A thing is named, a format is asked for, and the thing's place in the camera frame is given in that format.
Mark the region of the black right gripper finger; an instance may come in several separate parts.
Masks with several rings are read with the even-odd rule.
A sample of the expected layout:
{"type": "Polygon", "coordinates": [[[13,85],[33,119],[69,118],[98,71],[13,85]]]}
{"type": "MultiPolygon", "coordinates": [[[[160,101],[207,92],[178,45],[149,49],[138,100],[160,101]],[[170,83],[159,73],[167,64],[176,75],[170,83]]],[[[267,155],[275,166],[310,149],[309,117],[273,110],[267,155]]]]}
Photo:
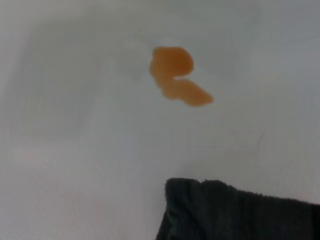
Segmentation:
{"type": "Polygon", "coordinates": [[[320,240],[320,205],[313,204],[311,206],[313,239],[320,240]]]}

